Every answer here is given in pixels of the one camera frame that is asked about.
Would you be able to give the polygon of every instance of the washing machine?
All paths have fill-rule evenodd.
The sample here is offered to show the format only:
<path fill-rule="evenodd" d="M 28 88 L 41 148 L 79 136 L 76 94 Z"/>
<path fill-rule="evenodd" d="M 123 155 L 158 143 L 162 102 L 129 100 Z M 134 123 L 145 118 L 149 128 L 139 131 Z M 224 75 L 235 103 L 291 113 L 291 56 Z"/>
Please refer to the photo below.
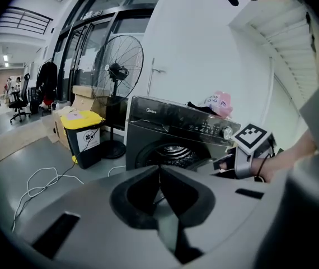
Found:
<path fill-rule="evenodd" d="M 186 105 L 149 97 L 132 98 L 127 131 L 126 169 L 174 165 L 193 170 L 218 159 L 234 142 L 240 124 Z"/>

